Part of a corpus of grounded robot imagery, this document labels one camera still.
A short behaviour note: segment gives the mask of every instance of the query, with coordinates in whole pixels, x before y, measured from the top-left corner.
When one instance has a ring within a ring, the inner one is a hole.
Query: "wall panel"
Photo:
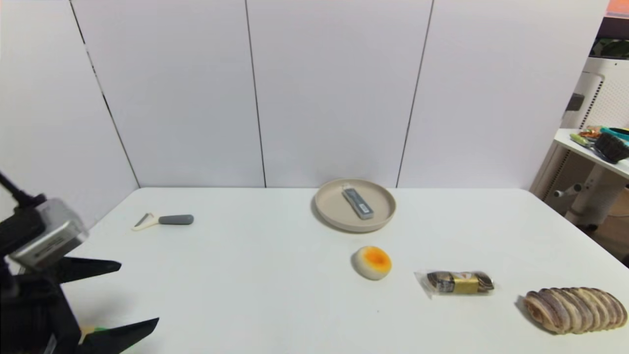
[[[249,0],[268,186],[395,186],[429,0]]]
[[[435,0],[400,187],[528,189],[608,0]]]
[[[0,171],[92,226],[138,185],[70,3],[4,0],[2,17]],[[14,206],[0,188],[0,219]]]
[[[234,0],[73,0],[141,186],[264,186]]]

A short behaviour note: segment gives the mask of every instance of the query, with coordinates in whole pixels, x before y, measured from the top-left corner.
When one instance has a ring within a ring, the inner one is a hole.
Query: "black cable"
[[[18,203],[19,208],[27,208],[37,205],[35,198],[21,191],[18,187],[16,187],[7,177],[5,177],[0,171],[0,185],[5,187],[7,191],[11,194],[13,199]]]

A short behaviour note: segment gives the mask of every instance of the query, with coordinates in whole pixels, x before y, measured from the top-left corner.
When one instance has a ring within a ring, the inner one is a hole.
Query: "packaged snack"
[[[428,297],[443,294],[488,295],[494,282],[482,271],[416,271],[415,278]]]

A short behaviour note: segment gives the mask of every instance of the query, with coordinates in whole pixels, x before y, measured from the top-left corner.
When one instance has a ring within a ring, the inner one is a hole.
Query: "bread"
[[[596,288],[544,288],[528,292],[523,303],[536,322],[558,334],[614,329],[627,322],[623,304]]]

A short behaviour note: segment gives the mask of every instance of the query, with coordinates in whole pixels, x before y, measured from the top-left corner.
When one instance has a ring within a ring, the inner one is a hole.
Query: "round plate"
[[[342,186],[352,185],[374,211],[374,217],[362,220],[343,196]],[[385,226],[395,213],[393,196],[383,187],[366,180],[344,178],[324,184],[314,196],[321,216],[331,225],[351,232],[370,232]]]

